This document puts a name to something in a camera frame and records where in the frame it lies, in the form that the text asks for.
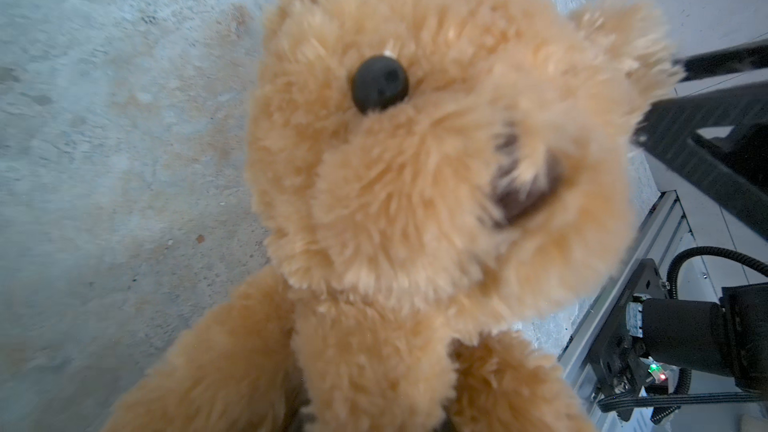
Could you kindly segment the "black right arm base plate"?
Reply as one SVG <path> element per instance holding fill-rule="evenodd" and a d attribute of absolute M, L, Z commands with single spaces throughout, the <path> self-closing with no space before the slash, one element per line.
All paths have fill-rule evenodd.
<path fill-rule="evenodd" d="M 655 365 L 641 344 L 640 311 L 646 299 L 666 299 L 657 264 L 641 259 L 631 270 L 616 303 L 592 343 L 587 359 L 596 377 L 594 398 L 628 394 L 638 397 L 647 386 L 667 388 L 668 373 Z"/>

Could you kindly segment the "tan plush teddy bear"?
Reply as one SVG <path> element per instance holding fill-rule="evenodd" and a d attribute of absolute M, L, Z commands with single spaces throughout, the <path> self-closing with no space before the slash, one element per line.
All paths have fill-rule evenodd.
<path fill-rule="evenodd" d="M 592 430 L 513 325 L 622 260 L 673 54 L 641 0 L 277 0 L 246 161 L 269 262 L 106 429 Z"/>

